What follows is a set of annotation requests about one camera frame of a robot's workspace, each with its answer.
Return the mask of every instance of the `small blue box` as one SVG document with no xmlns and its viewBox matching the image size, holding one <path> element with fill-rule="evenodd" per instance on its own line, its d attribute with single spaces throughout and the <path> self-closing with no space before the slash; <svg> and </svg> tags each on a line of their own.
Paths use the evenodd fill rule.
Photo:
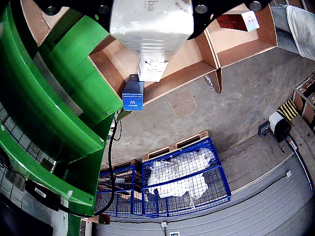
<svg viewBox="0 0 315 236">
<path fill-rule="evenodd" d="M 123 92 L 124 111 L 143 110 L 143 89 L 144 82 L 138 75 L 130 75 Z"/>
</svg>

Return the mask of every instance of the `white paper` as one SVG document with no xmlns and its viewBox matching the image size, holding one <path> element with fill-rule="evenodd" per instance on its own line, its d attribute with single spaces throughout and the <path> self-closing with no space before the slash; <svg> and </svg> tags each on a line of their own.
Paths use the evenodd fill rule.
<svg viewBox="0 0 315 236">
<path fill-rule="evenodd" d="M 171 158 L 167 162 L 155 161 L 151 168 L 152 172 L 148 180 L 148 186 L 202 171 L 207 167 L 209 161 L 214 158 L 214 154 L 209 149 L 201 148 L 198 152 L 184 153 Z M 169 184 L 149 188 L 149 192 L 155 194 L 154 191 L 157 189 L 161 198 L 170 196 L 181 197 L 186 192 L 189 192 L 190 196 L 197 200 L 208 189 L 208 185 L 202 175 L 198 174 Z"/>
</svg>

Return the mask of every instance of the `blue pallet cage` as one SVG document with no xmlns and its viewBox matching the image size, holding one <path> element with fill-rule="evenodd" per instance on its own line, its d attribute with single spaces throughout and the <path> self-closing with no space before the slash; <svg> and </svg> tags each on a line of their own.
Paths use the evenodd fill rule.
<svg viewBox="0 0 315 236">
<path fill-rule="evenodd" d="M 230 200 L 231 191 L 210 138 L 142 163 L 145 216 L 182 215 Z"/>
<path fill-rule="evenodd" d="M 117 218 L 147 218 L 142 216 L 141 201 L 141 172 L 131 165 L 114 170 L 115 198 L 112 205 L 105 212 Z M 99 174 L 98 190 L 96 194 L 95 210 L 104 208 L 111 198 L 110 172 Z"/>
</svg>

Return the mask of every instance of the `gray corrugated wall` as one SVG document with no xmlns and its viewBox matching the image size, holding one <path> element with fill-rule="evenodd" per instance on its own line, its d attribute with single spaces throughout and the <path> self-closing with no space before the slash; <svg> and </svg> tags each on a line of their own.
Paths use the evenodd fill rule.
<svg viewBox="0 0 315 236">
<path fill-rule="evenodd" d="M 293 233 L 304 232 L 309 226 L 307 222 L 295 219 L 305 217 L 308 212 L 305 205 L 311 199 L 313 191 L 295 156 L 289 158 L 275 173 L 283 176 L 288 170 L 292 172 L 290 178 L 284 177 L 276 181 L 250 199 L 205 216 L 169 222 L 166 235 L 176 231 L 180 231 L 181 236 L 264 236 L 283 235 L 284 232 L 285 235 L 296 235 Z M 246 191 L 256 191 L 257 184 Z M 163 236 L 164 231 L 158 223 L 112 222 L 109 226 L 95 225 L 94 235 Z"/>
</svg>

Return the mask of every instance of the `white plastic wrap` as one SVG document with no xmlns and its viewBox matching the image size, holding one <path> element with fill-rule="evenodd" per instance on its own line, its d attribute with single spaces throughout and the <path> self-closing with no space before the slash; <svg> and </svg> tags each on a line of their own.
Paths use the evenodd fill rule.
<svg viewBox="0 0 315 236">
<path fill-rule="evenodd" d="M 147 61 L 169 61 L 193 33 L 191 0 L 114 0 L 110 33 Z"/>
<path fill-rule="evenodd" d="M 202 171 L 207 167 L 209 161 L 214 158 L 214 154 L 209 149 L 201 148 L 198 152 L 187 152 L 171 158 L 169 161 L 155 161 L 151 168 L 152 172 L 148 180 L 148 186 Z M 157 189 L 161 198 L 181 197 L 189 192 L 189 195 L 197 200 L 208 189 L 202 175 L 198 174 L 183 180 L 149 188 L 149 192 L 154 194 L 154 190 Z"/>
</svg>

